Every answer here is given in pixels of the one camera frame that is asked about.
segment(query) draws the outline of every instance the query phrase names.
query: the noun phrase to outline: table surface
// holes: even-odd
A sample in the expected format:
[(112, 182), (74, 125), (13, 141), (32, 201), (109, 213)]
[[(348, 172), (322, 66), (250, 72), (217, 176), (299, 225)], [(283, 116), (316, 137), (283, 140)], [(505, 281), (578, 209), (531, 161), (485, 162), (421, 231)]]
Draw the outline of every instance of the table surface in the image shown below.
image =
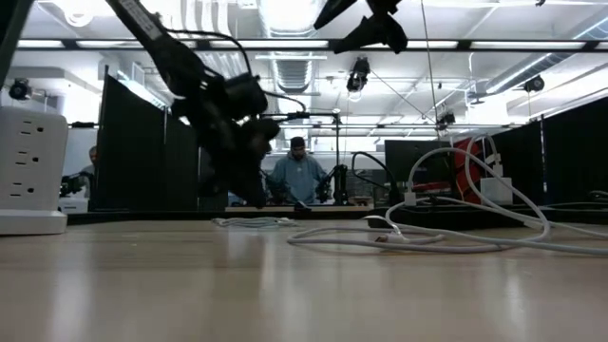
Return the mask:
[(142, 221), (0, 237), (0, 341), (588, 342), (608, 335), (604, 258), (297, 247), (285, 243), (293, 232)]

